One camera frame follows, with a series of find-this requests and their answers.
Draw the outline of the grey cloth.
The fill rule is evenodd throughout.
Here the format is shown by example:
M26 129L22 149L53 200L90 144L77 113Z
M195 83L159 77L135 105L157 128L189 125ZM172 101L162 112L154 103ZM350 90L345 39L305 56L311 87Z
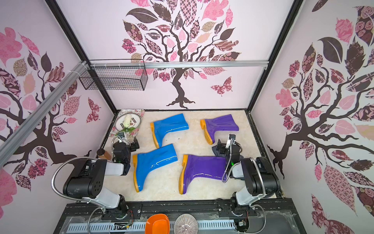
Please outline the grey cloth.
M226 147L223 146L223 145L217 144L217 145L213 146L212 151L213 151L213 154L216 157L222 157L222 158L226 157Z

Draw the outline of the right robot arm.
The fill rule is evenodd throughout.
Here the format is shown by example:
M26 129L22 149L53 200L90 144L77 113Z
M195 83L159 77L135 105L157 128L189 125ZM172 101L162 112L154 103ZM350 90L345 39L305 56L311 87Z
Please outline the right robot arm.
M254 203L273 196L280 189L279 179L268 160L262 157L245 158L239 143L230 139L212 147L214 155L225 159L224 173L221 181L226 183L230 178L243 180L245 187L235 192L231 198L231 209L238 206L254 207Z

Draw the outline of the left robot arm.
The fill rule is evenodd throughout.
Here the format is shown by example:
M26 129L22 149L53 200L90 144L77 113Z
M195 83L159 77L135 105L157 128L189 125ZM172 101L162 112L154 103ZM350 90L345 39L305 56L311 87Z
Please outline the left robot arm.
M63 186L63 194L72 199L94 202L116 219L124 219L129 212L124 197L104 186L106 176L126 176L130 170L131 154L139 149L136 137L133 142L119 141L112 144L112 158L100 148L97 159L79 159Z

